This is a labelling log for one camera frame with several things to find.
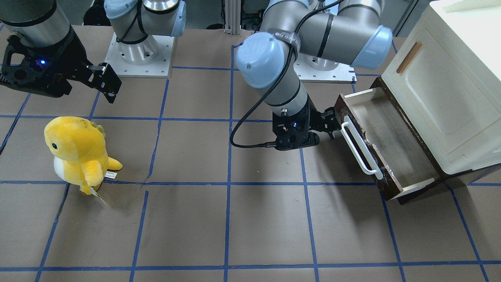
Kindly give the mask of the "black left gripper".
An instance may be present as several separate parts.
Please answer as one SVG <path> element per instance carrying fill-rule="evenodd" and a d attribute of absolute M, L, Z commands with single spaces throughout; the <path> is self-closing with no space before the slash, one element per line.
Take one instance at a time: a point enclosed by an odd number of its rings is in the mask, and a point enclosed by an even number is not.
<path fill-rule="evenodd" d="M 302 137 L 311 130 L 324 132 L 331 140 L 336 139 L 335 132 L 341 130 L 336 109 L 327 108 L 321 113 L 308 97 L 304 107 L 297 114 L 283 116 L 273 114 L 273 133 L 277 137 Z"/>

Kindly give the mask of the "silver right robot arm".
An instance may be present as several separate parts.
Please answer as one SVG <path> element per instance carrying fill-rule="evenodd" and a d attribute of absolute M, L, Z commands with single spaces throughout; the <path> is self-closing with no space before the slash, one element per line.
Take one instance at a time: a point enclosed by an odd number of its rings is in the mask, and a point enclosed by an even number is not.
<path fill-rule="evenodd" d="M 160 56 L 154 36 L 180 37 L 186 26 L 182 0 L 95 0 L 83 24 L 113 27 L 117 55 L 129 65 Z M 1 85 L 61 98 L 70 80 L 102 93 L 114 103 L 122 82 L 114 63 L 92 63 L 74 27 L 56 0 L 2 0 L 1 23 L 11 32 L 1 64 Z"/>

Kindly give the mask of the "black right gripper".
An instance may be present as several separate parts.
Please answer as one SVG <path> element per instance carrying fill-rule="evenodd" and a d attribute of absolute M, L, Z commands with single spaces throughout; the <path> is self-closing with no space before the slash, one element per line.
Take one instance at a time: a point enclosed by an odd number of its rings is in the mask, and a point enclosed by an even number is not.
<path fill-rule="evenodd" d="M 79 81 L 102 93 L 113 104 L 122 81 L 109 63 L 92 65 L 86 50 L 70 27 L 68 34 L 48 47 L 28 47 L 21 35 L 11 34 L 1 67 L 1 85 L 50 98 L 68 95 Z"/>

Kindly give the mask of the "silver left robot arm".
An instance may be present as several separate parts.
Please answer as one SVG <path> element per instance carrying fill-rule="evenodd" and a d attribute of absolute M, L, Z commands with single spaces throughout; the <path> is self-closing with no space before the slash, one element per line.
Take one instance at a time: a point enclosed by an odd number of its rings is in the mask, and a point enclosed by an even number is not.
<path fill-rule="evenodd" d="M 258 32 L 236 52 L 236 66 L 261 98 L 240 119 L 243 122 L 266 103 L 272 110 L 276 140 L 272 146 L 297 148 L 318 143 L 317 132 L 340 129 L 333 109 L 317 111 L 294 70 L 300 54 L 353 67 L 376 69 L 385 60 L 392 30 L 381 24 L 384 0 L 337 0 L 311 9 L 307 0 L 272 0 Z"/>

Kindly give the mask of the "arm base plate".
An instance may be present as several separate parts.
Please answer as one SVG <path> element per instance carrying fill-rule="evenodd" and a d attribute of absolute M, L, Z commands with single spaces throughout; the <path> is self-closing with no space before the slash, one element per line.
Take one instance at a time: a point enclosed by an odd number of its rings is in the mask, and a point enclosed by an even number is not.
<path fill-rule="evenodd" d="M 149 35 L 134 45 L 119 43 L 116 34 L 105 56 L 119 77 L 168 78 L 175 38 Z"/>
<path fill-rule="evenodd" d="M 308 83 L 356 83 L 354 68 L 315 56 L 299 54 L 294 70 L 302 82 Z"/>

